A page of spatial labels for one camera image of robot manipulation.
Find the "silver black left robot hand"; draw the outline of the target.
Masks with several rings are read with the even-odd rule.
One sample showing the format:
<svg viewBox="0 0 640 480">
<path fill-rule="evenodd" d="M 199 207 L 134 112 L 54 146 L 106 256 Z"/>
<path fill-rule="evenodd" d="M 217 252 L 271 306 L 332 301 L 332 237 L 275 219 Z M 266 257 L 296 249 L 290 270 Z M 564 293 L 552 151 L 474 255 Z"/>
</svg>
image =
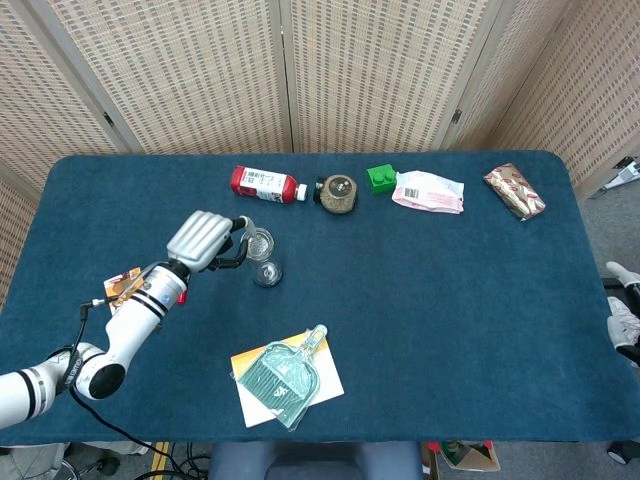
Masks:
<svg viewBox="0 0 640 480">
<path fill-rule="evenodd" d="M 247 237 L 241 241 L 233 258 L 222 258 L 232 244 L 234 232 L 244 230 Z M 234 269 L 240 266 L 248 253 L 249 239 L 256 235 L 254 222 L 246 216 L 229 219 L 212 212 L 195 211 L 168 242 L 170 261 L 180 262 L 191 273 L 205 269 Z"/>
</svg>

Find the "clear plastic bottle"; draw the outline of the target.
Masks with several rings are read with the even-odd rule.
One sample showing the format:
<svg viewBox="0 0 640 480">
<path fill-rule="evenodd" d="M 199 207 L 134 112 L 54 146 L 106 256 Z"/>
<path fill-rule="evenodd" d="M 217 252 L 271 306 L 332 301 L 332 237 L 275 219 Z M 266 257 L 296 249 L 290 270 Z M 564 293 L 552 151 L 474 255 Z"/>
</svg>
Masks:
<svg viewBox="0 0 640 480">
<path fill-rule="evenodd" d="M 253 232 L 253 234 L 250 234 L 249 232 L 245 232 L 243 234 L 242 240 L 246 240 L 247 241 L 247 250 L 248 250 L 248 238 L 250 236 L 254 235 L 255 232 L 258 229 L 267 230 L 265 228 L 257 227 L 255 229 L 255 231 Z M 276 243 L 275 243 L 275 240 L 274 240 L 274 244 L 275 244 L 275 246 L 274 246 L 273 252 L 272 252 L 271 256 L 268 259 L 265 259 L 265 260 L 262 260 L 262 261 L 256 261 L 256 260 L 250 259 L 246 254 L 245 261 L 249 264 L 249 266 L 251 267 L 251 269 L 253 271 L 253 280 L 254 280 L 254 282 L 256 284 L 258 284 L 259 286 L 262 286 L 262 287 L 265 287 L 265 288 L 276 286 L 280 282 L 280 280 L 282 278 L 282 268 L 281 268 L 280 261 L 278 260 L 278 257 L 277 257 L 277 254 L 276 254 Z"/>
</svg>

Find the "red juice bottle white label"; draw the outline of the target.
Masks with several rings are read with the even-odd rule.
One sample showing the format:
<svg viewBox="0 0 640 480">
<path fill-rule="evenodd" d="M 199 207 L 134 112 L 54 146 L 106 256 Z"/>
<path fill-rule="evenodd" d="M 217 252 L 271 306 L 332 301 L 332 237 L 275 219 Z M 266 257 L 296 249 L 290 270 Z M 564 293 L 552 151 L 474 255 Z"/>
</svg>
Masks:
<svg viewBox="0 0 640 480">
<path fill-rule="evenodd" d="M 308 186 L 291 175 L 245 166 L 236 166 L 230 178 L 231 190 L 240 196 L 255 197 L 279 204 L 304 202 Z"/>
</svg>

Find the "blue yellow cardboard box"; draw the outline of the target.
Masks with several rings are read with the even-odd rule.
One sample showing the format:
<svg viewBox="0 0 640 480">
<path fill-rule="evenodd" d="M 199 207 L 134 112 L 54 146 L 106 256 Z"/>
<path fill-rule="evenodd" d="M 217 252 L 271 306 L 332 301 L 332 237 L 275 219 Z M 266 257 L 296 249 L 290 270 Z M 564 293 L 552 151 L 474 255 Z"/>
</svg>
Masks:
<svg viewBox="0 0 640 480">
<path fill-rule="evenodd" d="M 143 284 L 144 279 L 139 278 L 141 271 L 140 267 L 134 267 L 103 282 L 106 296 L 115 297 L 115 300 L 109 303 L 112 315 Z"/>
</svg>

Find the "glass seed jar black lid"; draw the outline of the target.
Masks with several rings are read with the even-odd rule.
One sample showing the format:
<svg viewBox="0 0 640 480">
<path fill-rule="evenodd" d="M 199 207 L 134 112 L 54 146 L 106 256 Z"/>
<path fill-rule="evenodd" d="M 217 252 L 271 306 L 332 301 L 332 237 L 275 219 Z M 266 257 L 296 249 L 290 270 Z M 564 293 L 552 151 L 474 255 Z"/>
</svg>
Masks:
<svg viewBox="0 0 640 480">
<path fill-rule="evenodd" d="M 356 197 L 357 184 L 349 176 L 337 174 L 316 179 L 313 200 L 330 213 L 350 213 L 355 207 Z"/>
</svg>

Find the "green dustpan brush set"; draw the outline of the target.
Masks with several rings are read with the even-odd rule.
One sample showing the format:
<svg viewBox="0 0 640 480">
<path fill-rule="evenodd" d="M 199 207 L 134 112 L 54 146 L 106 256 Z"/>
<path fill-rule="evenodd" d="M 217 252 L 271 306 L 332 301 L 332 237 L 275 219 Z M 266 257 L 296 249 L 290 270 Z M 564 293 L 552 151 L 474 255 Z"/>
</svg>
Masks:
<svg viewBox="0 0 640 480">
<path fill-rule="evenodd" d="M 297 428 L 320 388 L 312 357 L 327 333 L 325 325 L 317 324 L 299 346 L 271 342 L 235 378 L 289 431 Z"/>
</svg>

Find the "woven folding screen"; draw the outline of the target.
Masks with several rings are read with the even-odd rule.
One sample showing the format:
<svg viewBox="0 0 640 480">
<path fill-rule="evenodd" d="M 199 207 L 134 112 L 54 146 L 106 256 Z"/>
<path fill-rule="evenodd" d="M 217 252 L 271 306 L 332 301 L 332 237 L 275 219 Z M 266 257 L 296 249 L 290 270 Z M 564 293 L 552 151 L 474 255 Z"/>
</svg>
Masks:
<svg viewBox="0 0 640 480">
<path fill-rule="evenodd" d="M 0 310 L 73 154 L 640 159 L 640 0 L 0 0 Z"/>
</svg>

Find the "white yellow notebook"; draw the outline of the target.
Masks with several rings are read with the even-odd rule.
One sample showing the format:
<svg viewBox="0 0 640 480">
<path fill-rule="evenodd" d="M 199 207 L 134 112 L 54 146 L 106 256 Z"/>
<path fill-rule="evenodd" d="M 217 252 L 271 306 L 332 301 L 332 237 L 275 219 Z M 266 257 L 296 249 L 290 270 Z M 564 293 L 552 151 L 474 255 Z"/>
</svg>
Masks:
<svg viewBox="0 0 640 480">
<path fill-rule="evenodd" d="M 284 341 L 292 346 L 299 346 L 304 341 L 306 334 L 311 330 L 307 330 L 303 333 L 279 341 Z M 248 368 L 252 361 L 257 358 L 265 347 L 266 345 L 236 354 L 230 358 L 232 368 L 231 376 L 235 382 L 235 378 L 241 375 Z M 313 355 L 312 360 L 320 374 L 320 388 L 317 394 L 312 398 L 309 407 L 344 394 L 344 388 L 326 337 L 321 342 L 316 353 Z M 275 416 L 271 414 L 267 408 L 253 397 L 242 385 L 236 383 L 236 386 L 246 427 L 251 428 L 271 420 L 278 421 Z"/>
</svg>

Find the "green building block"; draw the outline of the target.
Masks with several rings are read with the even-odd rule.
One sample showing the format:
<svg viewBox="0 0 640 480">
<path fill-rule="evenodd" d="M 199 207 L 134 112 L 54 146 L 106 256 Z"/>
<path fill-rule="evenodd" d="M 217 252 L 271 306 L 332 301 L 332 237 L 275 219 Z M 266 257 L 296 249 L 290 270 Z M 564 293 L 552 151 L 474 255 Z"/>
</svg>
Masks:
<svg viewBox="0 0 640 480">
<path fill-rule="evenodd" d="M 393 192 L 396 188 L 397 172 L 391 164 L 366 169 L 369 185 L 374 194 Z"/>
</svg>

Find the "brown gold snack packet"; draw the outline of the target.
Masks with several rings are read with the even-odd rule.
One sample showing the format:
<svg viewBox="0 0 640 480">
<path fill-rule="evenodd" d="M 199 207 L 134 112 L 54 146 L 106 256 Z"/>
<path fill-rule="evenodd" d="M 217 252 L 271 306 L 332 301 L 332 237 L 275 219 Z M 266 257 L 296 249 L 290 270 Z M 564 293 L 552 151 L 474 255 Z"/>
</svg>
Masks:
<svg viewBox="0 0 640 480">
<path fill-rule="evenodd" d="M 537 216 L 546 209 L 545 202 L 512 163 L 495 167 L 484 176 L 484 181 L 520 221 Z"/>
</svg>

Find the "open cardboard box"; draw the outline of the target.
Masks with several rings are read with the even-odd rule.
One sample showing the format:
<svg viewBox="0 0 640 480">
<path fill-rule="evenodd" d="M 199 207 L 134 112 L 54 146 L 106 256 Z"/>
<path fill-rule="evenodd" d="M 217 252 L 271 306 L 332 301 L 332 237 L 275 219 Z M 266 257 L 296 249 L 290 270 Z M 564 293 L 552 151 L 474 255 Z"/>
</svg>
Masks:
<svg viewBox="0 0 640 480">
<path fill-rule="evenodd" d="M 423 459 L 429 461 L 434 472 L 436 457 L 440 455 L 444 462 L 454 470 L 470 472 L 497 472 L 501 466 L 491 440 L 471 441 L 427 441 L 420 444 Z"/>
</svg>

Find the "white shoe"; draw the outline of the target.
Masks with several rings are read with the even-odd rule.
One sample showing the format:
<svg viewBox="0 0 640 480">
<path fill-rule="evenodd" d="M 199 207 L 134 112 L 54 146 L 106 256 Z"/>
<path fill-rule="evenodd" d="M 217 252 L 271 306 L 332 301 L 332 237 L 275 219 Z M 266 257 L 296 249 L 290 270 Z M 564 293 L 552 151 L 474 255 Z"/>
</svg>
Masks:
<svg viewBox="0 0 640 480">
<path fill-rule="evenodd" d="M 615 348 L 640 345 L 640 318 L 616 297 L 607 298 L 611 315 L 607 318 L 607 329 Z"/>
<path fill-rule="evenodd" d="M 608 261 L 606 268 L 624 288 L 640 285 L 640 273 L 630 271 L 615 261 Z"/>
</svg>

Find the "white metal stand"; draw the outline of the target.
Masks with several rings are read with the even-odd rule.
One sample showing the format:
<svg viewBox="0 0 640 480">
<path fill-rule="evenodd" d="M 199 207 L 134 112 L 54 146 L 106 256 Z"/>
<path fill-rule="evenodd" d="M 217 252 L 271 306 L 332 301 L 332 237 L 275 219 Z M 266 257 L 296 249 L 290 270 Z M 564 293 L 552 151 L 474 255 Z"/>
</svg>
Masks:
<svg viewBox="0 0 640 480">
<path fill-rule="evenodd" d="M 604 192 L 640 180 L 640 156 L 624 157 L 614 169 L 617 174 L 602 187 Z"/>
</svg>

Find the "black caster wheel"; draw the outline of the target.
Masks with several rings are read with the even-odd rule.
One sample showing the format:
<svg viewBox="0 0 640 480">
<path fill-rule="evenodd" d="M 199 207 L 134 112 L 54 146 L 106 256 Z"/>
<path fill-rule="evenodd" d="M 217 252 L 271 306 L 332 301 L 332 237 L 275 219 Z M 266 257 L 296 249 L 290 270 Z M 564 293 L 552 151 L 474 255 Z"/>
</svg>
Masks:
<svg viewBox="0 0 640 480">
<path fill-rule="evenodd" d="M 633 459 L 640 459 L 640 441 L 611 442 L 607 448 L 607 454 L 612 460 L 622 465 L 627 465 Z"/>
</svg>

